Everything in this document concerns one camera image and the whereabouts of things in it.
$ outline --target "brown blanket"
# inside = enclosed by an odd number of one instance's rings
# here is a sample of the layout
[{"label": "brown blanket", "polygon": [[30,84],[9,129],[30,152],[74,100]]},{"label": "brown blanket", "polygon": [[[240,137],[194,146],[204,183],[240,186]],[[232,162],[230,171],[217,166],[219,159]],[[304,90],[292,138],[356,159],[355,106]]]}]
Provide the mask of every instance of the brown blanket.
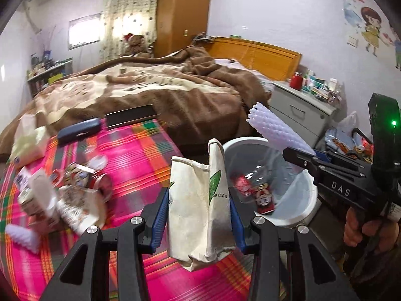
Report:
[{"label": "brown blanket", "polygon": [[53,83],[40,92],[1,133],[0,156],[9,157],[19,118],[37,115],[51,135],[69,125],[131,107],[153,104],[159,121],[180,147],[249,135],[246,114],[266,104],[250,72],[215,64],[204,48],[175,56],[122,57]]}]

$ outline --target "green leaf logo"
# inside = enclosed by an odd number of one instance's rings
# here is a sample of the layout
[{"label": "green leaf logo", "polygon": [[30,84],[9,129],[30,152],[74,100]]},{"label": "green leaf logo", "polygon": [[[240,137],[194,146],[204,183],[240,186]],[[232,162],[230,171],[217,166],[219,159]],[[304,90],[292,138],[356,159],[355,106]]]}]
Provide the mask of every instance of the green leaf logo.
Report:
[{"label": "green leaf logo", "polygon": [[217,187],[220,182],[220,177],[221,177],[221,171],[217,171],[210,177],[209,181],[209,205],[210,202],[212,201],[213,195],[215,194]]}]

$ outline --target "screw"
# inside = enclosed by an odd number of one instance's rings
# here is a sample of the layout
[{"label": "screw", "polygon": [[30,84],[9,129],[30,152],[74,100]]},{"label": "screw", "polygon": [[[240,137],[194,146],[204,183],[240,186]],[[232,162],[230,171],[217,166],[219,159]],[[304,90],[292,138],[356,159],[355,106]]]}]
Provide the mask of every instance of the screw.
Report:
[{"label": "screw", "polygon": [[89,234],[93,234],[97,232],[97,226],[96,225],[91,225],[86,229],[86,232]]},{"label": "screw", "polygon": [[265,222],[265,219],[261,216],[256,216],[255,218],[253,218],[253,222],[255,224],[263,224]]},{"label": "screw", "polygon": [[302,234],[307,234],[309,232],[309,229],[305,225],[300,225],[298,226],[298,232]]},{"label": "screw", "polygon": [[135,217],[131,218],[132,224],[141,224],[142,221],[143,221],[143,219],[140,216],[135,216]]}]

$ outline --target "trash can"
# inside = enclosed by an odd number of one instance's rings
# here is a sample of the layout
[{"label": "trash can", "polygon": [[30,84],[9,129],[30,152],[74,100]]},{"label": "trash can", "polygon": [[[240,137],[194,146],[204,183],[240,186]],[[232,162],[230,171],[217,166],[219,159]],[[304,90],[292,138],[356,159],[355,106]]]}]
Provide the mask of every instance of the trash can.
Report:
[{"label": "trash can", "polygon": [[282,151],[271,147],[267,139],[237,138],[225,143],[223,148],[229,186],[233,187],[232,178],[236,175],[247,178],[256,175],[253,180],[268,183],[275,210],[267,215],[255,212],[257,215],[277,226],[290,228],[312,213],[318,197],[313,177],[307,170],[297,173],[294,165],[284,160]]}]

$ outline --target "patterned curtain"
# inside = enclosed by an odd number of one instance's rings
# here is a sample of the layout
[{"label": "patterned curtain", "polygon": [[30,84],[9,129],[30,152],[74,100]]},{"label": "patterned curtain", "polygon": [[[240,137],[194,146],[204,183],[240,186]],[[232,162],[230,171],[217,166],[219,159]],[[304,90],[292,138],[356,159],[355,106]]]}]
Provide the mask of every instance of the patterned curtain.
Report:
[{"label": "patterned curtain", "polygon": [[144,35],[148,44],[156,40],[156,6],[157,0],[104,0],[102,62],[123,55],[128,33]]}]

